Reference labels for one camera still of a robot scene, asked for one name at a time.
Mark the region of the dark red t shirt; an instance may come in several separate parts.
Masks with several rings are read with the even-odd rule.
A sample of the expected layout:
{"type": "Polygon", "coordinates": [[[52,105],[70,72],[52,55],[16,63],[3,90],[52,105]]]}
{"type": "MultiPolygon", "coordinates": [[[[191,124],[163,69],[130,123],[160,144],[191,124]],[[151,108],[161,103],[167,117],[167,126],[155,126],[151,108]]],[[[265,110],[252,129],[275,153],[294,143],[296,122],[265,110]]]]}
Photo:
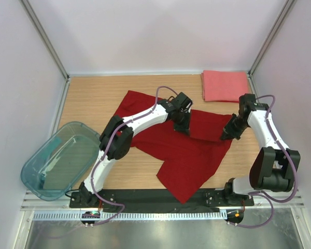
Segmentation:
{"type": "Polygon", "coordinates": [[[157,178],[184,204],[215,174],[229,150],[232,142],[220,137],[230,119],[193,109],[188,135],[167,121],[135,135],[131,146],[163,161],[157,178]]]}

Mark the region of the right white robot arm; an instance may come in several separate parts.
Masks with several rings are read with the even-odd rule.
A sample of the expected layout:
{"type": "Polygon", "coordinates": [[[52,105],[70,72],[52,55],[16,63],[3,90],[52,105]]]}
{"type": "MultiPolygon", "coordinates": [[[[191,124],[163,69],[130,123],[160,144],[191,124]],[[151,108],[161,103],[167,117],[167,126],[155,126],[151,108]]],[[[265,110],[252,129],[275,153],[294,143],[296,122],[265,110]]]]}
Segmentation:
{"type": "Polygon", "coordinates": [[[223,141],[239,140],[251,128],[260,147],[249,174],[226,183],[223,199],[228,205],[236,205],[242,196],[261,194],[268,200],[286,203],[296,195],[301,156],[280,137],[273,123],[272,107],[259,103],[254,94],[244,94],[239,97],[238,114],[233,114],[223,128],[220,137],[223,141]]]}

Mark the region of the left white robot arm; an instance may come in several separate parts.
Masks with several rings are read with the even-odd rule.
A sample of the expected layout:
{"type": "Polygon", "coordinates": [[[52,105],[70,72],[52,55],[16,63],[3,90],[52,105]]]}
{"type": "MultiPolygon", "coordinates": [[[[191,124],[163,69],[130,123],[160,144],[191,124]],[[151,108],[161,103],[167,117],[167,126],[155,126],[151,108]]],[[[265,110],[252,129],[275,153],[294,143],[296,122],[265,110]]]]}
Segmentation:
{"type": "Polygon", "coordinates": [[[169,99],[159,100],[156,96],[151,107],[132,116],[123,118],[113,116],[100,135],[95,164],[88,177],[79,186],[81,201],[89,208],[99,203],[98,192],[103,189],[111,168],[127,155],[133,137],[137,134],[167,121],[172,121],[185,132],[189,131],[192,104],[192,100],[181,92],[169,99]]]}

